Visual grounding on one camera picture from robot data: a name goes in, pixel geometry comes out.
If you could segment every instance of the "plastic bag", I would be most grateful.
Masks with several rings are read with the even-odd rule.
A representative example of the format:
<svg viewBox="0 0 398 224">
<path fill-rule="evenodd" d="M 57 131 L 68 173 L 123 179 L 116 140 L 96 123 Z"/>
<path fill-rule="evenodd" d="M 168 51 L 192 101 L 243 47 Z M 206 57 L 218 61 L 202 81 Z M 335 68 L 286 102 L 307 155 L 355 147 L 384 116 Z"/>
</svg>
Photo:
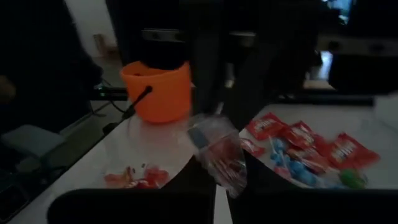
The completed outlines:
<svg viewBox="0 0 398 224">
<path fill-rule="evenodd" d="M 196 116 L 187 131 L 198 149 L 196 159 L 232 198 L 247 185 L 246 161 L 239 133 L 227 118 Z"/>
</svg>

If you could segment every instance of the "white table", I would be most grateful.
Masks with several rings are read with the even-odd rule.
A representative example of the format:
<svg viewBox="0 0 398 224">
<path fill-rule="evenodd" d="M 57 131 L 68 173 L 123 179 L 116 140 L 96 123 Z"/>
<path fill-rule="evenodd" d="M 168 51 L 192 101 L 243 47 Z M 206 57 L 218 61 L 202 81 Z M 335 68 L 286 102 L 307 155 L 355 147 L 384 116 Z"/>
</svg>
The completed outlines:
<svg viewBox="0 0 398 224">
<path fill-rule="evenodd" d="M 398 189 L 398 175 L 395 173 L 398 168 L 398 151 L 395 150 L 398 133 L 378 122 L 372 108 L 270 105 L 255 118 L 268 112 L 273 112 L 288 124 L 302 120 L 327 140 L 333 140 L 342 131 L 348 133 L 381 157 L 377 164 L 364 170 L 369 178 L 368 187 Z M 185 121 L 154 127 L 144 124 L 136 116 L 123 122 L 9 223 L 46 223 L 47 209 L 59 195 L 73 189 L 103 188 L 105 173 L 121 171 L 125 166 L 140 167 L 142 161 L 160 164 L 174 176 L 185 166 L 194 150 L 191 142 L 178 134 L 178 130 L 185 127 Z M 246 130 L 241 131 L 240 136 L 252 139 Z"/>
</svg>

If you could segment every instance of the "black wire handle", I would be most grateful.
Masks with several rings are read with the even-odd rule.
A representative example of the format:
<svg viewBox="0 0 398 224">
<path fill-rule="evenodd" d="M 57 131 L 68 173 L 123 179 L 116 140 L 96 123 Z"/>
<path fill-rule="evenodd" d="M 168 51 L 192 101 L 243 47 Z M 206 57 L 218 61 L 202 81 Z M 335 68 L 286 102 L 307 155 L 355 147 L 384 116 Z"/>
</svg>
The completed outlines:
<svg viewBox="0 0 398 224">
<path fill-rule="evenodd" d="M 126 110 L 126 112 L 123 113 L 122 115 L 122 121 L 125 119 L 129 119 L 131 116 L 134 115 L 136 112 L 134 107 L 147 96 L 150 92 L 152 92 L 152 87 L 151 86 L 146 86 L 145 90 L 137 97 L 135 102 L 132 103 L 132 105 L 129 106 L 129 108 Z"/>
</svg>

